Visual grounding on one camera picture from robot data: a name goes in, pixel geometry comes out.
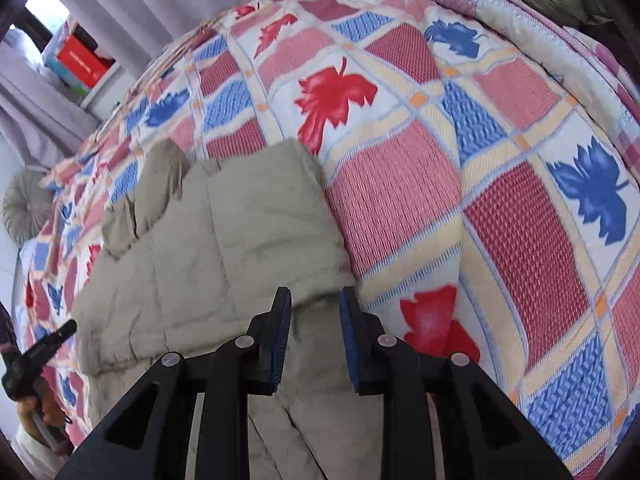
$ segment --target bedspread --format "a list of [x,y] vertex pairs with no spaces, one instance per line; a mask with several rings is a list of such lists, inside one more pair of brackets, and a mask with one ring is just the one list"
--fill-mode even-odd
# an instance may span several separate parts
[[[613,145],[638,123],[585,52],[505,2],[253,0],[172,44],[43,181],[31,338],[73,314],[104,207],[156,140],[195,160],[296,137],[364,308],[420,351],[466,352],[592,478],[639,397],[640,196]],[[78,442],[73,341],[55,365]]]

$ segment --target red box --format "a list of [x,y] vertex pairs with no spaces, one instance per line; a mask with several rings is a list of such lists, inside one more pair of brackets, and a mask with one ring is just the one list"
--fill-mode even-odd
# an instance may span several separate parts
[[80,81],[93,88],[107,72],[109,65],[85,47],[73,34],[56,56]]

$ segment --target person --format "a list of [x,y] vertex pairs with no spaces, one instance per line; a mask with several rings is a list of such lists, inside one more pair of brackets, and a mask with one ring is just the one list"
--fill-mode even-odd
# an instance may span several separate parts
[[[43,383],[42,391],[44,393],[42,398],[42,412],[44,413],[42,421],[48,426],[63,426],[65,412],[56,402],[56,397],[47,381],[42,378],[40,380]],[[20,426],[11,446],[36,480],[53,480],[69,457],[53,453],[40,435],[31,420],[31,413],[36,409],[36,404],[37,399],[35,397],[26,397],[20,399],[17,403]]]

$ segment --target silver rivet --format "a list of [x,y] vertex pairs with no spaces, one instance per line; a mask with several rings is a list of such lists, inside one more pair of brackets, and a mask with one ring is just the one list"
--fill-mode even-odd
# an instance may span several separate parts
[[175,366],[180,362],[180,356],[175,352],[169,352],[162,356],[162,364],[166,367]]
[[378,336],[378,344],[380,346],[385,346],[387,348],[391,348],[392,346],[396,346],[398,339],[389,334],[383,334]]
[[236,338],[236,346],[238,348],[249,348],[249,346],[254,344],[254,338],[250,335],[241,335]]
[[451,362],[456,366],[467,366],[470,363],[469,357],[462,352],[456,352],[455,354],[452,354]]

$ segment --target human hand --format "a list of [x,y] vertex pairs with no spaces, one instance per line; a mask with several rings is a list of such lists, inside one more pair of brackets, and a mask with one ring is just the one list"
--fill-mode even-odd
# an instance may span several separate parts
[[[55,426],[62,428],[65,425],[65,412],[62,411],[59,404],[56,402],[56,397],[53,391],[43,378],[38,378],[38,391],[40,394],[40,402],[42,404],[42,421],[46,426]],[[47,446],[46,441],[41,436],[38,428],[31,419],[31,414],[35,411],[38,405],[38,399],[36,397],[25,397],[20,399],[17,404],[18,418],[20,418],[20,424],[24,428],[24,431],[28,435],[32,436],[35,440],[41,443],[43,446]]]

